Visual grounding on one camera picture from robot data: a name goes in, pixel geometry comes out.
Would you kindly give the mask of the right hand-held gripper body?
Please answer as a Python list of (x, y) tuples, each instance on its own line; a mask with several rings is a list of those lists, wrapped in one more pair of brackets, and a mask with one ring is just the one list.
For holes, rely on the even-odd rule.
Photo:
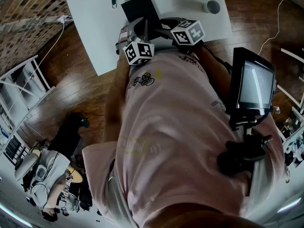
[(205, 38), (206, 33), (199, 20), (181, 18), (179, 25), (166, 25), (171, 30), (172, 45), (178, 49), (194, 46)]

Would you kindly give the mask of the person's left hand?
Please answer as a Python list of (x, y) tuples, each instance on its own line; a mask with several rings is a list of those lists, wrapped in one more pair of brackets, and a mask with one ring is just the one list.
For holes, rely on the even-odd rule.
[(125, 26), (121, 29), (118, 42), (119, 44), (128, 42), (128, 26)]

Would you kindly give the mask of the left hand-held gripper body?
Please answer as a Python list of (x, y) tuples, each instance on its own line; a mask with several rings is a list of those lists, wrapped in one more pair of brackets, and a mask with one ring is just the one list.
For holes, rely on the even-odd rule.
[(119, 52), (123, 51), (130, 66), (144, 65), (154, 58), (154, 44), (144, 41), (143, 33), (138, 35), (136, 31), (128, 32), (128, 42), (117, 42), (115, 45), (116, 53), (119, 55)]

